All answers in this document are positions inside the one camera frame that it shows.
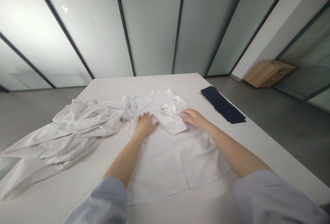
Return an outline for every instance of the gray floor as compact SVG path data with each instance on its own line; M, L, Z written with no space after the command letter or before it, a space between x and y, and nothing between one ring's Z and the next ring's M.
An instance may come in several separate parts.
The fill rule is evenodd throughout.
M207 81L330 187L330 115L272 88L231 77Z
M330 186L330 116L274 89L208 78L225 97ZM46 125L84 88L0 93L0 152ZM17 159L0 156L0 180Z

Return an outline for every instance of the light blue sleeve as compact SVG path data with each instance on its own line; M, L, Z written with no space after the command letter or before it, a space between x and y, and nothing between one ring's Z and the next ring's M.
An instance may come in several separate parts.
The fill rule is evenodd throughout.
M330 223L327 213L271 170L238 180L233 193L245 224Z
M127 195L123 182L117 178L104 178L63 224L124 224L126 217Z

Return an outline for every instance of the wooden box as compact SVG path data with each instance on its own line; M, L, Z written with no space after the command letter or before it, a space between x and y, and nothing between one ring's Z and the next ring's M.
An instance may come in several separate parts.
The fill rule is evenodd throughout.
M295 68L280 61L260 61L244 80L256 88L272 87Z

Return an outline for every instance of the tabletop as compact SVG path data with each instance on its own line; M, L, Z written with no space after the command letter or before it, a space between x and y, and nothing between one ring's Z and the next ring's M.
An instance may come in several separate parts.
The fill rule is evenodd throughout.
M94 79L77 97L79 100L121 101L124 95L145 96L152 90L171 89L190 108L265 161L283 179L317 204L330 201L330 188L306 169L249 117L230 124L201 95L210 84L199 74L175 74ZM0 201L0 223L62 223L98 183L129 141L130 123L106 138L93 152L47 180L12 192ZM0 182L0 191L15 167ZM231 188L238 179L230 170L202 188L169 197L154 204L128 207L127 223L239 223Z

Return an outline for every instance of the folded dark garment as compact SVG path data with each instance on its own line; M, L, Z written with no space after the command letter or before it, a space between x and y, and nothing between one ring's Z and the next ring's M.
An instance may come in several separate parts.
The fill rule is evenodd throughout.
M217 112L223 115L231 124L246 122L246 117L232 106L215 87L209 86L200 92L214 106Z

